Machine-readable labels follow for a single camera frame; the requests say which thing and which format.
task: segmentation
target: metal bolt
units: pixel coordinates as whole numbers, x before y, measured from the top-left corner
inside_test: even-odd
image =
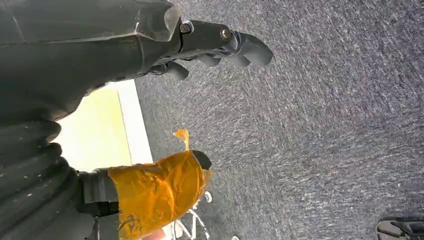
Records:
[[[190,28],[190,25],[184,23],[184,24],[181,24],[179,26],[179,31],[182,34],[188,34],[188,33],[191,33],[192,32],[192,29]]]
[[[206,199],[207,203],[212,203],[212,194],[208,191],[204,192],[204,198]]]
[[[231,38],[232,38],[232,36],[233,36],[233,34],[231,33],[231,31],[227,27],[223,27],[221,29],[220,34],[221,34],[221,39],[224,40],[224,41],[226,41],[226,42],[230,41]]]

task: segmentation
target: orange tape wrap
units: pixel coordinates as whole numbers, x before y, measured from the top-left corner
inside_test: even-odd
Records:
[[[175,221],[204,192],[209,172],[191,150],[153,164],[111,167],[119,198],[119,238],[138,240]]]

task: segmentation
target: robotic hand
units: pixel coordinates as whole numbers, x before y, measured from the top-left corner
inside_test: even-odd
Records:
[[[167,0],[0,0],[0,19],[0,240],[118,239],[105,170],[77,173],[50,143],[84,95],[147,74],[185,79],[175,60],[245,67],[273,57],[252,35],[183,21]]]

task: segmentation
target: yellow wall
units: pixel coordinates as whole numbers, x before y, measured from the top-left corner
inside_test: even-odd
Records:
[[[80,171],[131,165],[118,90],[103,87],[85,97],[78,109],[59,121],[62,131],[55,142],[62,156]]]

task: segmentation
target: caster wheel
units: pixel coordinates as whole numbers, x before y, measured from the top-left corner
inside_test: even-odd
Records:
[[[212,203],[212,194],[208,191],[204,192],[204,198],[206,200],[207,203]]]

